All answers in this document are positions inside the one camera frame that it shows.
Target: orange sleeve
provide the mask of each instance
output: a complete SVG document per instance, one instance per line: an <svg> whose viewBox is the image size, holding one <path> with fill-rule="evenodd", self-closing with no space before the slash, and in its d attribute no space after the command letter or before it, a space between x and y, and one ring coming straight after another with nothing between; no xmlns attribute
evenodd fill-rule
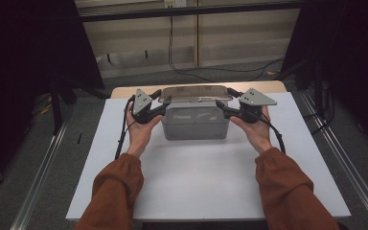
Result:
<svg viewBox="0 0 368 230"><path fill-rule="evenodd" d="M339 229L313 193L312 181L294 160L272 148L255 161L264 214L271 230Z"/></svg>
<svg viewBox="0 0 368 230"><path fill-rule="evenodd" d="M95 178L91 202L75 229L130 230L134 201L143 182L139 158L122 154Z"/></svg>

